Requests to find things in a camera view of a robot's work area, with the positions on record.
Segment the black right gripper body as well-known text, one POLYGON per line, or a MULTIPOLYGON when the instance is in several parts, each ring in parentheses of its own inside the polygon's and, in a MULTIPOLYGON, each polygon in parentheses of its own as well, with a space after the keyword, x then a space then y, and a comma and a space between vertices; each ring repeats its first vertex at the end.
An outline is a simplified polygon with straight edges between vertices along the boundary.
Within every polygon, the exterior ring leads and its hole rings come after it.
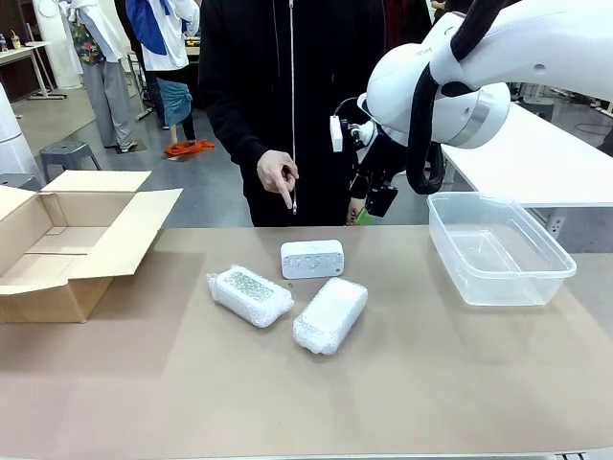
POLYGON ((379 187, 404 172, 406 163, 406 147, 375 125, 373 137, 359 162, 358 173, 368 178, 370 187, 379 187))

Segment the person's left hand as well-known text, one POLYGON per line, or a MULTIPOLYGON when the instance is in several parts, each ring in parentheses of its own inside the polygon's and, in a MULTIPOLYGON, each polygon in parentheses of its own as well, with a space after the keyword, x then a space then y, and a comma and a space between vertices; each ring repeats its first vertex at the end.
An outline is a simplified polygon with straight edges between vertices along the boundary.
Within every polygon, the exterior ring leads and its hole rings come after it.
POLYGON ((365 208, 365 199, 352 197, 350 199, 348 213, 346 218, 346 224, 348 226, 354 226, 360 224, 360 215, 365 208))

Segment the person's right hand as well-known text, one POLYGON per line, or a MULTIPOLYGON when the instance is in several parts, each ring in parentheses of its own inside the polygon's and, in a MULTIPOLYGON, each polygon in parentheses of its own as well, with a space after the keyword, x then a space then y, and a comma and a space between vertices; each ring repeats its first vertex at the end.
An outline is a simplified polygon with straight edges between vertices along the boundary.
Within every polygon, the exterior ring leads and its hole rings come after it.
POLYGON ((294 209, 293 193, 299 174, 288 153, 272 149, 266 151, 258 161, 257 174, 267 192, 280 195, 286 208, 294 209))

